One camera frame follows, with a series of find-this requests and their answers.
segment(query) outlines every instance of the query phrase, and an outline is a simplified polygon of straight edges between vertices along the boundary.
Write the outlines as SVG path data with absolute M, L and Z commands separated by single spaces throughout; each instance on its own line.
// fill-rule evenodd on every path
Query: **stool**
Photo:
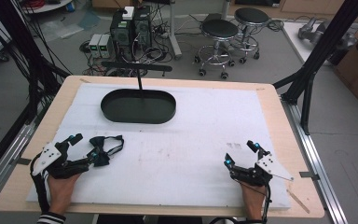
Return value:
M 252 37 L 252 34 L 254 29 L 257 30 L 267 24 L 269 16 L 259 9 L 243 7 L 235 11 L 234 18 L 242 25 L 241 28 L 243 28 L 241 33 L 236 36 L 235 42 L 231 42 L 232 47 L 245 51 L 245 56 L 240 58 L 240 63 L 246 63 L 248 51 L 252 50 L 255 50 L 254 58 L 259 59 L 259 45 L 257 40 Z
M 203 66 L 208 63 L 210 65 L 222 65 L 223 72 L 220 77 L 222 79 L 228 78 L 225 65 L 228 63 L 229 66 L 234 66 L 235 63 L 228 51 L 220 47 L 220 43 L 234 38 L 238 33 L 237 26 L 229 21 L 209 20 L 201 25 L 201 32 L 205 36 L 211 37 L 214 40 L 214 44 L 203 46 L 195 56 L 196 63 L 202 62 L 199 71 L 200 76 L 204 77 L 206 75 Z

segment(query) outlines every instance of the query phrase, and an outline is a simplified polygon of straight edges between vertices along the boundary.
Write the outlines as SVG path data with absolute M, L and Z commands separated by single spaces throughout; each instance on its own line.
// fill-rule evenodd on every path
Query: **wooden table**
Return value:
M 24 159 L 32 159 L 46 142 L 54 138 L 66 111 L 76 96 L 82 83 L 105 83 L 136 85 L 136 78 L 125 77 L 68 77 L 46 116 L 36 130 L 30 144 L 22 154 Z M 144 86 L 217 88 L 256 91 L 261 104 L 271 142 L 276 156 L 287 171 L 295 178 L 286 181 L 287 193 L 292 207 L 288 210 L 269 211 L 269 217 L 322 217 L 324 210 L 318 193 L 310 178 L 301 178 L 299 172 L 308 168 L 302 158 L 289 121 L 283 111 L 281 101 L 272 85 L 257 83 L 234 83 L 195 80 L 144 78 Z M 18 164 L 0 193 L 0 211 L 40 211 L 38 203 L 26 202 L 33 181 L 29 167 Z M 124 205 L 76 203 L 70 206 L 72 213 L 142 214 L 142 215 L 187 215 L 211 217 L 243 217 L 243 209 L 222 207 L 185 207 L 159 205 Z

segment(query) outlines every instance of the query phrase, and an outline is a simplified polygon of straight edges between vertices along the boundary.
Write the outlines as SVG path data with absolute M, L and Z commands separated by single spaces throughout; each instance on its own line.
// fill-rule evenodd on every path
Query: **black and white sleeve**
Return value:
M 40 215 L 39 220 L 37 220 L 37 224 L 62 224 L 66 220 L 66 217 L 50 213 L 44 212 Z

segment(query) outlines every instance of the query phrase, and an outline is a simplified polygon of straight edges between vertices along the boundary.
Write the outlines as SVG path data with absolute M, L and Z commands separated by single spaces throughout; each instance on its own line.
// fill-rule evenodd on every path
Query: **human hand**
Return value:
M 73 175 L 67 179 L 55 179 L 48 176 L 48 187 L 50 190 L 50 209 L 49 212 L 62 215 L 71 204 L 72 193 L 74 192 L 75 182 L 80 174 Z
M 267 193 L 266 187 L 251 186 L 245 182 L 239 183 L 242 188 L 242 198 L 247 218 L 261 220 L 261 209 Z

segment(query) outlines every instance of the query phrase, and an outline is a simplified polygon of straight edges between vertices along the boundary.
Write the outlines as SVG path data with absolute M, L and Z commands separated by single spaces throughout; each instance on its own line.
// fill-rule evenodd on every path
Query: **computer case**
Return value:
M 117 45 L 129 47 L 134 40 L 132 21 L 123 20 L 123 12 L 117 11 L 113 15 L 112 24 L 110 25 L 110 35 Z
M 133 23 L 135 35 L 138 36 L 138 48 L 143 47 L 147 49 L 152 47 L 150 11 L 150 6 L 135 9 Z

